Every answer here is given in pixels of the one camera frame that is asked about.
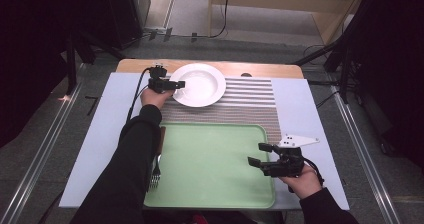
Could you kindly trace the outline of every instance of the white plate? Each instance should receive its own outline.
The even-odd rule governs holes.
[[[215,67],[202,63],[179,68],[170,81],[185,81],[185,87],[176,90],[173,97],[190,107],[204,107],[217,102],[226,88],[224,75]]]

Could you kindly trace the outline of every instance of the human arm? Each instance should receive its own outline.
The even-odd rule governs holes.
[[[122,128],[118,147],[71,223],[143,223],[141,209],[159,145],[159,108],[172,92],[142,95],[140,114]]]
[[[343,223],[357,224],[348,211],[342,210],[327,188],[322,188],[315,170],[305,165],[297,177],[280,177],[300,198],[306,224]]]

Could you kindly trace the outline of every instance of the metal stand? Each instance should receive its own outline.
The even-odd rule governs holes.
[[[70,95],[77,84],[75,51],[78,52],[83,63],[94,63],[94,60],[96,59],[89,43],[100,47],[104,51],[116,57],[119,61],[126,58],[120,52],[116,51],[88,32],[81,30],[71,31],[68,39],[66,40],[66,62],[68,64],[68,90],[66,91],[66,95]]]
[[[362,0],[352,21],[336,41],[293,63],[295,65],[302,66],[331,51],[330,56],[324,63],[324,69],[327,72],[335,72],[337,67],[342,64],[339,92],[345,104],[348,104],[346,99],[346,89],[350,64],[353,58],[351,50],[355,45],[357,45],[357,43],[355,43],[355,37],[358,36],[359,32],[363,30],[363,28],[366,28],[366,16],[368,10],[373,5],[377,4],[376,0]]]

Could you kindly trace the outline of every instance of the striped mat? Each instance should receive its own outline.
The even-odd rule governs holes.
[[[265,129],[268,143],[279,143],[281,132],[271,80],[251,77],[225,80],[224,95],[210,106],[187,107],[169,99],[162,108],[163,121],[256,124]]]

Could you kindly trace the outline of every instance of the plate rim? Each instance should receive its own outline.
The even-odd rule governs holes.
[[[208,102],[205,102],[205,103],[201,103],[201,104],[187,103],[187,102],[182,101],[182,100],[180,100],[178,98],[175,98],[175,96],[173,96],[174,100],[177,101],[177,102],[179,102],[179,103],[181,103],[181,104],[183,104],[183,105],[185,105],[185,106],[189,106],[189,107],[205,107],[205,106],[209,106],[209,105],[212,105],[212,104],[216,103],[224,95],[225,90],[226,90],[226,87],[227,87],[227,83],[226,83],[224,74],[222,74],[222,72],[220,70],[218,70],[216,67],[214,67],[212,65],[205,64],[205,63],[191,63],[191,64],[187,64],[187,65],[181,66],[180,68],[178,68],[177,70],[175,70],[172,73],[172,75],[169,78],[169,80],[170,81],[179,81],[179,80],[177,80],[177,77],[180,77],[183,74],[187,73],[188,71],[190,71],[190,69],[191,70],[196,70],[196,69],[193,69],[195,67],[197,67],[198,69],[200,67],[201,70],[205,70],[205,71],[209,72],[215,78],[215,80],[218,83],[217,92],[215,92],[215,93],[220,93],[220,94],[217,95],[217,97],[210,98],[211,101],[208,101]]]

